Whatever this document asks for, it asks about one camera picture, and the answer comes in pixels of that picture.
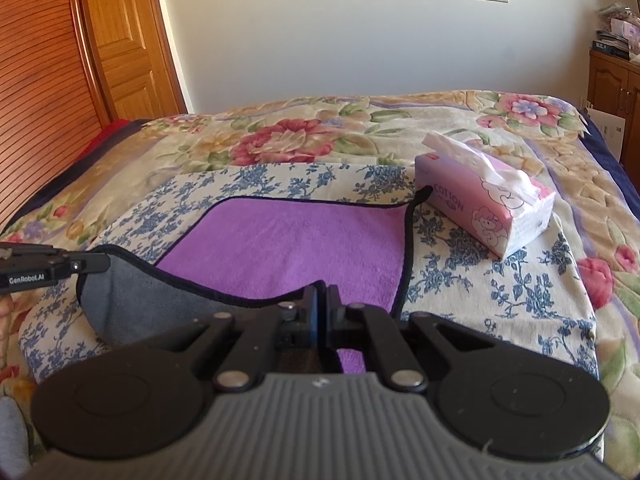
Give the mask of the purple grey microfiber towel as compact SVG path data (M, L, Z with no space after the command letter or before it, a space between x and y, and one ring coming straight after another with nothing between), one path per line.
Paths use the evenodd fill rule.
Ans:
M269 306L313 284L396 315L411 278L413 211L428 194L390 205L227 198L157 262L115 245L93 248L111 266L78 278L76 297L112 348L220 309Z

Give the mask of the blue floral white pillow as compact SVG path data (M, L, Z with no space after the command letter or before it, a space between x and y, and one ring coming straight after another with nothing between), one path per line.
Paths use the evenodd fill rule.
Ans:
M597 371L596 316L558 219L500 259L413 197L413 173L401 167L225 169L173 177L90 226L59 223L50 242L112 245L250 299L322 281L347 302L432 312Z

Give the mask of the wooden slatted wardrobe door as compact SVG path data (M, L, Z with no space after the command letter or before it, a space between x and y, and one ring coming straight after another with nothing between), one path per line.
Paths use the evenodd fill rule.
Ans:
M1 0L1 221L108 123L79 0Z

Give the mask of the pink cotton tissue pack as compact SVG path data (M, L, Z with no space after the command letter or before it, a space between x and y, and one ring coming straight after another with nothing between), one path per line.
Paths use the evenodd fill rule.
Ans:
M555 192L472 146L430 131L414 160L416 188L428 203L500 259L548 228Z

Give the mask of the floral bed blanket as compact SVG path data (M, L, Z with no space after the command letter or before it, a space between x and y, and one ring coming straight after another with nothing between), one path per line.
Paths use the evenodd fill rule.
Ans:
M42 188L2 231L10 243L102 243L155 261L235 195L404 202L437 132L556 193L551 226L499 260L430 207L406 312L432 310L598 375L612 401L604 458L639 474L639 194L578 109L551 96L448 91L299 98L120 130Z

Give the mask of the white cardboard box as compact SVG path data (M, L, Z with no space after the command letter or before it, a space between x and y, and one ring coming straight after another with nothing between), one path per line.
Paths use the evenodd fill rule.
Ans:
M592 107L588 107L586 112L602 134L606 147L619 162L622 157L626 120Z

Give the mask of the wooden side cabinet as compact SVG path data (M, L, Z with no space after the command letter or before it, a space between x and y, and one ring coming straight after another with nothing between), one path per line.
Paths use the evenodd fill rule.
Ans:
M587 101L625 121L620 163L639 188L639 66L591 49Z

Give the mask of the clutter pile on cabinet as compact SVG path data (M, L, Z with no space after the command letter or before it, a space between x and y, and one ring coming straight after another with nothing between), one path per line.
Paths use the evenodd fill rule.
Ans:
M639 62L639 17L630 6L616 2L597 10L594 42L610 55Z

